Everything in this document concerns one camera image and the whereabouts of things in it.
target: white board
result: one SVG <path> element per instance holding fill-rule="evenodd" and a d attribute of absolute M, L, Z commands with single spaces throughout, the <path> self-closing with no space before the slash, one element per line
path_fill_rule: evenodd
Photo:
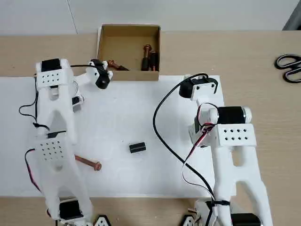
<path fill-rule="evenodd" d="M 223 105 L 219 82 L 214 99 Z M 78 145 L 74 152 L 99 160 L 101 171 L 78 163 L 90 196 L 94 197 L 199 197 L 206 195 L 181 178 L 182 164 L 157 138 L 152 117 L 161 99 L 183 76 L 160 76 L 159 81 L 113 81 L 106 90 L 80 87 L 85 97 L 75 113 Z M 19 115 L 21 105 L 34 100 L 33 78 L 0 78 L 0 195 L 40 196 L 30 183 L 24 153 L 33 144 L 35 128 L 30 117 Z M 34 108 L 24 112 L 34 113 Z M 184 158 L 192 147 L 188 126 L 197 112 L 196 102 L 179 96 L 176 90 L 157 115 L 157 129 L 165 141 Z M 146 151 L 131 154 L 129 144 L 145 142 Z M 28 155 L 33 175 L 39 183 L 34 153 Z M 191 157 L 195 167 L 214 186 L 210 148 L 197 149 Z M 189 169 L 188 180 L 199 182 Z"/>

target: scissors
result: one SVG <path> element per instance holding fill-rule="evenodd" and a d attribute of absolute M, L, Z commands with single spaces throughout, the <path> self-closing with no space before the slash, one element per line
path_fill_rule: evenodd
<path fill-rule="evenodd" d="M 281 65 L 280 61 L 283 60 L 283 59 L 293 59 L 295 61 L 284 64 L 284 65 Z M 283 74 L 283 79 L 286 82 L 289 82 L 289 83 L 299 83 L 299 82 L 301 82 L 301 79 L 292 79 L 292 78 L 290 78 L 290 75 L 301 72 L 301 56 L 298 56 L 296 54 L 283 54 L 275 60 L 274 66 L 277 69 L 280 69 L 280 70 L 287 69 L 287 68 L 291 69 L 291 70 L 289 70 L 289 71 L 287 71 Z"/>

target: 3d-printed robot arm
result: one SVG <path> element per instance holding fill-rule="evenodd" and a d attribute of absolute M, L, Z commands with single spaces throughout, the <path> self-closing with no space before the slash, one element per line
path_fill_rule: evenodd
<path fill-rule="evenodd" d="M 210 146 L 212 150 L 215 185 L 212 201 L 197 201 L 197 219 L 187 218 L 183 225 L 221 226 L 272 226 L 272 218 L 266 187 L 261 180 L 256 155 L 256 138 L 251 124 L 252 113 L 248 107 L 224 107 L 210 104 L 218 82 L 207 76 L 199 76 L 180 86 L 179 94 L 196 100 L 200 112 L 189 127 L 192 142 L 195 144 L 204 133 L 204 125 L 211 129 L 198 146 Z M 233 151 L 240 152 L 241 161 L 235 166 Z M 255 214 L 239 214 L 230 211 L 230 198 L 236 195 L 236 184 L 244 185 L 253 204 Z M 210 209 L 212 216 L 207 221 Z"/>
<path fill-rule="evenodd" d="M 73 107 L 83 103 L 79 86 L 95 84 L 107 88 L 113 76 L 107 71 L 107 63 L 91 60 L 86 73 L 74 77 L 72 67 L 66 59 L 51 59 L 36 64 L 37 122 L 38 133 L 35 153 L 38 162 L 41 192 L 46 198 L 48 213 L 61 223 L 86 225 L 92 216 L 93 207 L 74 157 L 77 143 Z M 77 85 L 74 94 L 74 83 Z M 55 112 L 65 121 L 66 129 L 51 131 Z M 75 199 L 61 201 L 60 188 L 68 189 Z"/>

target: open cardboard box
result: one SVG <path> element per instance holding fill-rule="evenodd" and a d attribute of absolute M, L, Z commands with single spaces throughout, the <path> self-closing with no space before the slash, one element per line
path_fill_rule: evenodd
<path fill-rule="evenodd" d="M 160 63 L 160 26 L 142 24 L 103 24 L 99 30 L 97 58 L 100 61 L 114 60 L 130 71 L 116 71 L 113 80 L 157 81 L 158 71 L 141 71 L 143 47 L 150 44 L 158 52 Z"/>

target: wooden table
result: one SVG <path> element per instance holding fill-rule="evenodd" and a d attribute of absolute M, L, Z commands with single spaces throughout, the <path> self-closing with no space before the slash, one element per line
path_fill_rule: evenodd
<path fill-rule="evenodd" d="M 0 75 L 31 76 L 48 58 L 81 64 L 95 57 L 96 34 L 0 37 Z M 274 225 L 298 225 L 301 212 L 301 105 L 299 84 L 282 80 L 273 66 L 283 53 L 301 54 L 301 32 L 162 32 L 160 74 L 221 75 L 226 105 L 253 112 L 262 179 Z M 237 202 L 250 209 L 238 189 Z M 178 225 L 193 200 L 93 198 L 95 212 L 114 226 Z M 0 225 L 53 225 L 43 198 L 0 198 Z"/>

